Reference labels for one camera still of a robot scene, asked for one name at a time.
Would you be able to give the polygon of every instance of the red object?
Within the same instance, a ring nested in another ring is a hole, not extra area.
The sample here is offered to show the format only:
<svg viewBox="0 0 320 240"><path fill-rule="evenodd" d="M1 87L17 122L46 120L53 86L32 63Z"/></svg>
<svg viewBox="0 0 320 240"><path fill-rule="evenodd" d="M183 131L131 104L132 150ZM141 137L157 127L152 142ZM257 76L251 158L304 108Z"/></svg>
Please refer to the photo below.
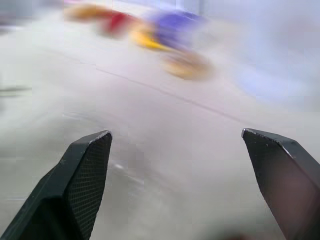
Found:
<svg viewBox="0 0 320 240"><path fill-rule="evenodd" d="M132 19L131 16L122 12L115 12L106 26L106 31L110 34L117 33L121 27L125 27Z"/></svg>

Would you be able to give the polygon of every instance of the concrete floor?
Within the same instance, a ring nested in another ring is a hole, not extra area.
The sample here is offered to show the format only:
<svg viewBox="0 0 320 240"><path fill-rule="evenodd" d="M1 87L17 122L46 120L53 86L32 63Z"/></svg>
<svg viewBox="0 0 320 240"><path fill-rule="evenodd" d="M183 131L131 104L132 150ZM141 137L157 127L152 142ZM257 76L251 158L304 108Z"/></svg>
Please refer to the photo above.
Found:
<svg viewBox="0 0 320 240"><path fill-rule="evenodd" d="M111 130L92 240L198 240L232 226L279 235L241 130L296 139L320 159L320 114L246 95L235 84L229 28L219 29L222 38L206 51L214 74L203 81L170 76L161 53L63 21L60 12L2 35L1 87L30 89L0 99L0 234L71 142Z"/></svg>

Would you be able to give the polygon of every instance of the yellow object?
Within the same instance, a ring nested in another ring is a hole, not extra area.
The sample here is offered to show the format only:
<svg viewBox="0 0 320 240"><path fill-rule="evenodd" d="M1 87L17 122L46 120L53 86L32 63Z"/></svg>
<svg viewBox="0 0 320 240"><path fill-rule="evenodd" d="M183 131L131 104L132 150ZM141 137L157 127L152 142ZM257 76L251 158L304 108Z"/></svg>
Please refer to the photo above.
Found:
<svg viewBox="0 0 320 240"><path fill-rule="evenodd" d="M163 51L171 51L170 47L157 42L153 35L153 28L146 25L140 25L132 32L132 39L140 46Z"/></svg>
<svg viewBox="0 0 320 240"><path fill-rule="evenodd" d="M66 9L64 14L68 19L83 21L106 16L110 11L103 6L87 3L72 6Z"/></svg>
<svg viewBox="0 0 320 240"><path fill-rule="evenodd" d="M203 76L208 71L208 64L199 55L176 53L164 59L164 69L179 78L191 79Z"/></svg>

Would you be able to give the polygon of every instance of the blue object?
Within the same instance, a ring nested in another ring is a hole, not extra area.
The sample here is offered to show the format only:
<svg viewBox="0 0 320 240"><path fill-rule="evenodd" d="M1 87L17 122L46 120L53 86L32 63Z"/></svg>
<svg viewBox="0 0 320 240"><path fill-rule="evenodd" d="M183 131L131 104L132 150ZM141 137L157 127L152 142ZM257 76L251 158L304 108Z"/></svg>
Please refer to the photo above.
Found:
<svg viewBox="0 0 320 240"><path fill-rule="evenodd" d="M160 44L170 48L190 48L191 39L188 33L203 21L204 18L190 12L170 12L154 22L155 38Z"/></svg>

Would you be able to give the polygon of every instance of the blurred toy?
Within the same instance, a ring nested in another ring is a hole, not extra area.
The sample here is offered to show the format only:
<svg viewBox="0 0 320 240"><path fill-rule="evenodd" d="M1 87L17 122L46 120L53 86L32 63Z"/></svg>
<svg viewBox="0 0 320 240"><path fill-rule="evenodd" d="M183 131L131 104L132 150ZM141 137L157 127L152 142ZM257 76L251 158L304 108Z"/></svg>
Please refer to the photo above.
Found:
<svg viewBox="0 0 320 240"><path fill-rule="evenodd" d="M113 11L101 5L86 3L71 6L65 10L64 14L71 20L88 21L111 16Z"/></svg>
<svg viewBox="0 0 320 240"><path fill-rule="evenodd" d="M154 27L149 24L141 24L132 33L132 39L136 44L145 48L170 51L169 47L157 42L154 33Z"/></svg>
<svg viewBox="0 0 320 240"><path fill-rule="evenodd" d="M193 79L204 75L209 64L196 53L175 52L164 58L164 69L179 78Z"/></svg>
<svg viewBox="0 0 320 240"><path fill-rule="evenodd" d="M184 11L160 14L138 26L133 40L146 48L159 50L186 50L190 48L190 33L204 18Z"/></svg>
<svg viewBox="0 0 320 240"><path fill-rule="evenodd" d="M122 33L134 20L135 18L129 14L115 11L104 18L102 29L105 33L114 36Z"/></svg>

